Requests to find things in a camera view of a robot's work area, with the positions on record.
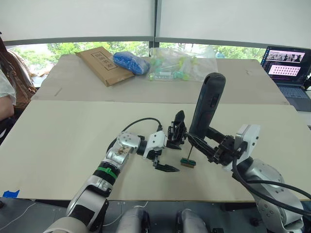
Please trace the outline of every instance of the blue tape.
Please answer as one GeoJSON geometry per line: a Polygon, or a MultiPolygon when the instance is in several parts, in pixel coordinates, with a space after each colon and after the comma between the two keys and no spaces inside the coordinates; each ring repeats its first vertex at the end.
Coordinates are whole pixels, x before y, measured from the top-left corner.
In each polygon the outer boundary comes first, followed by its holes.
{"type": "Polygon", "coordinates": [[[4,198],[17,198],[18,194],[19,194],[19,190],[16,192],[5,191],[3,193],[3,197],[4,198]]]}

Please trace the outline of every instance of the person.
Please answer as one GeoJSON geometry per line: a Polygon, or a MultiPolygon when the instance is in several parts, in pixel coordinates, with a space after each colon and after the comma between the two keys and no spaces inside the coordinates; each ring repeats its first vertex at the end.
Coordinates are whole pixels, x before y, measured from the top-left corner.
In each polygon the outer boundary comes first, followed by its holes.
{"type": "Polygon", "coordinates": [[[0,69],[0,145],[14,125],[16,92],[0,69]]]}

